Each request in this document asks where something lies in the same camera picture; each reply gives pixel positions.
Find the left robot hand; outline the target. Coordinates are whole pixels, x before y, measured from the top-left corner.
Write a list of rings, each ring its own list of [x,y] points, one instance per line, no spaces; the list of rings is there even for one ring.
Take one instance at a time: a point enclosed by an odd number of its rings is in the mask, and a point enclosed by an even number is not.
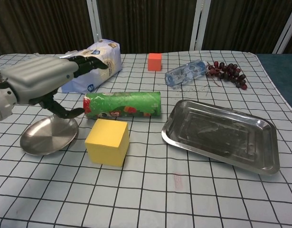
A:
[[[39,104],[59,118],[72,119],[83,114],[84,109],[66,110],[54,100],[58,89],[93,69],[107,68],[108,66],[96,57],[35,57],[0,69],[0,72],[15,90],[18,96],[17,104]]]

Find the green chips can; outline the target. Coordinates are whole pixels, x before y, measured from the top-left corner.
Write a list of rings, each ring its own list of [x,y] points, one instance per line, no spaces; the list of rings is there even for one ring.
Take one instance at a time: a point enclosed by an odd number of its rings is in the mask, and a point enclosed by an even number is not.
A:
[[[87,118],[149,117],[161,114],[160,92],[89,93],[83,108]]]

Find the yellow foam cube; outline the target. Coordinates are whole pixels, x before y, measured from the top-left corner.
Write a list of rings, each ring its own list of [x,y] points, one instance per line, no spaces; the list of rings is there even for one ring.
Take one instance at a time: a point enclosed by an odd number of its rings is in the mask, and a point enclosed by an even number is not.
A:
[[[129,147],[127,122],[97,119],[85,140],[93,163],[121,167]]]

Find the round metal plate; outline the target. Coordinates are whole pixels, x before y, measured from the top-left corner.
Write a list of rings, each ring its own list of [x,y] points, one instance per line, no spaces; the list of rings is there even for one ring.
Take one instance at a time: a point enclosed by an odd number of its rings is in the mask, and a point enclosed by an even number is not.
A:
[[[20,147],[30,155],[49,155],[68,146],[77,133],[75,119],[52,115],[29,126],[21,136]]]

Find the white blue food bag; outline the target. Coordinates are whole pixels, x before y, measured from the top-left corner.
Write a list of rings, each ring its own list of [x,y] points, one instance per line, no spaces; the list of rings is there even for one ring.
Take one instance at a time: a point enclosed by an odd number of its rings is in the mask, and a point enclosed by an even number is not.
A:
[[[73,56],[96,57],[108,66],[107,69],[93,69],[72,79],[61,87],[63,93],[91,93],[110,77],[122,70],[120,45],[112,40],[101,39]]]

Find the orange foam cube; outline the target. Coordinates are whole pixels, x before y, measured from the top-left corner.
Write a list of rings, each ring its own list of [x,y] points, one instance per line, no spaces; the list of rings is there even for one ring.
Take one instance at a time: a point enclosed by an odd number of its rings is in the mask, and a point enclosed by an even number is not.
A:
[[[148,55],[148,70],[161,71],[162,54],[149,53]]]

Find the dark folding partition screen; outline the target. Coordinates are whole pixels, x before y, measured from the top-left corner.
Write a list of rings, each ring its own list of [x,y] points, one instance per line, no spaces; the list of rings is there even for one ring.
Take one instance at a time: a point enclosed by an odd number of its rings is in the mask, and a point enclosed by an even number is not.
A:
[[[197,0],[96,0],[102,37],[121,52],[187,51]],[[292,0],[211,0],[203,50],[272,53]],[[87,0],[0,0],[0,55],[59,54],[94,38]]]

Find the clear plastic water bottle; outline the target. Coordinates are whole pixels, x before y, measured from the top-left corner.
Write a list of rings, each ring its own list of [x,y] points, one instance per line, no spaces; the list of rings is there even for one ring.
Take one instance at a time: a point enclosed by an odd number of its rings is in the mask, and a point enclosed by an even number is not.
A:
[[[207,64],[201,60],[195,60],[185,65],[181,65],[165,74],[165,83],[171,88],[176,88],[181,84],[188,83],[195,78],[203,76],[206,72]]]

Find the checkered tablecloth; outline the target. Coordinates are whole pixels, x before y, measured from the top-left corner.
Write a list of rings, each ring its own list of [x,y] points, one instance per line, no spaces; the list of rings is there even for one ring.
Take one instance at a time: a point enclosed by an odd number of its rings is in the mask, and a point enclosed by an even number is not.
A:
[[[195,60],[237,64],[248,88],[206,74],[171,88],[165,74]],[[255,54],[171,52],[162,71],[146,54],[123,54],[122,71],[98,92],[159,91],[162,114],[128,118],[123,167],[92,163],[85,139],[94,121],[77,118],[77,137],[62,150],[31,156],[19,145],[26,128],[49,112],[17,105],[0,122],[0,228],[292,228],[292,108]],[[161,130],[176,102],[190,98],[271,121],[280,170],[258,175],[166,144]]]

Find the rectangular steel tray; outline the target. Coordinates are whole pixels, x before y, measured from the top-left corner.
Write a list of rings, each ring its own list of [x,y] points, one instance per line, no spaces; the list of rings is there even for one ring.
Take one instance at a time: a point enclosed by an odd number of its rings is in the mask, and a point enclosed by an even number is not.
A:
[[[280,169],[276,128],[258,116],[180,100],[161,135],[170,145],[257,174],[273,175]]]

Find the dark red grape bunch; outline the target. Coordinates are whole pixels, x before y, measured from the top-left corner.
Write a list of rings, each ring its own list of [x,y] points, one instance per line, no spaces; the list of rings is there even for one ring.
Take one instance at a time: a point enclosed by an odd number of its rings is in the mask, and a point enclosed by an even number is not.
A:
[[[213,64],[207,64],[206,76],[219,80],[225,80],[233,83],[237,88],[246,90],[246,75],[242,73],[237,64],[226,64],[224,62],[215,61]]]

